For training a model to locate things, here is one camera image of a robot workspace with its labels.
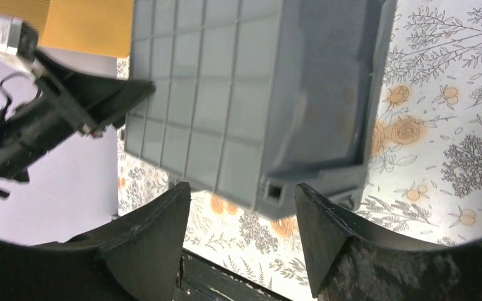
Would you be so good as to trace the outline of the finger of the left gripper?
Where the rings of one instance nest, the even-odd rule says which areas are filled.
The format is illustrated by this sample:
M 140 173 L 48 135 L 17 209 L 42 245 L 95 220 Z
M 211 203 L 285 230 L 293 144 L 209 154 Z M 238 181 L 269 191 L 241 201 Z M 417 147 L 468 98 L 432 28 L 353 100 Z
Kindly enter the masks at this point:
M 94 122 L 81 126 L 80 131 L 93 137 L 100 137 L 109 126 L 123 127 L 127 113 L 156 91 L 151 80 L 120 80 L 95 75 L 72 75 L 64 84 Z

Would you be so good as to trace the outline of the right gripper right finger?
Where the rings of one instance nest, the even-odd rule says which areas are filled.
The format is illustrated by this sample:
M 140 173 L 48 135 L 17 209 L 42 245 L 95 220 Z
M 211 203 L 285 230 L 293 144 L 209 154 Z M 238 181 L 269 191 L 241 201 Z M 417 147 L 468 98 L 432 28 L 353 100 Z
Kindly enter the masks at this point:
M 482 300 L 482 238 L 458 246 L 417 240 L 296 187 L 297 223 L 318 300 Z

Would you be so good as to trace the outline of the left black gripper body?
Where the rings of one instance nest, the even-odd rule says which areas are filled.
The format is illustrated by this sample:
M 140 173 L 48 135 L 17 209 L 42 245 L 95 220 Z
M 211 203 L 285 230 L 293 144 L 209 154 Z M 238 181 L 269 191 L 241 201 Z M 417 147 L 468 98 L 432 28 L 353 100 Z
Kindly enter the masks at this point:
M 13 98 L 0 110 L 0 178 L 29 182 L 28 168 L 73 134 L 100 135 L 100 78 L 72 70 L 37 51 L 25 59 L 0 55 L 14 75 L 35 84 L 34 99 L 19 104 L 8 117 Z M 0 198 L 9 196 L 0 188 Z

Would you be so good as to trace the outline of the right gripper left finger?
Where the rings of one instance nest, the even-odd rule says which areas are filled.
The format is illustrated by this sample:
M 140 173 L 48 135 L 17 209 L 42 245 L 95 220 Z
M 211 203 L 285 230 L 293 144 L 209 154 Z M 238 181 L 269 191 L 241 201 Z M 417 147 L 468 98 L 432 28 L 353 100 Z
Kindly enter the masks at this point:
M 64 243 L 0 241 L 0 300 L 170 300 L 190 202 L 181 182 Z

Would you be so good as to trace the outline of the large grey plastic crate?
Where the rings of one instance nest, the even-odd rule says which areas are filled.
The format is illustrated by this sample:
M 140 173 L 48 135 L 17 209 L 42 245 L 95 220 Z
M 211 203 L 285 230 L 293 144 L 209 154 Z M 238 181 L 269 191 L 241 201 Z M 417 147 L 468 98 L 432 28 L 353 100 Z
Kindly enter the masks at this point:
M 396 1 L 136 1 L 124 149 L 267 218 L 367 181 Z

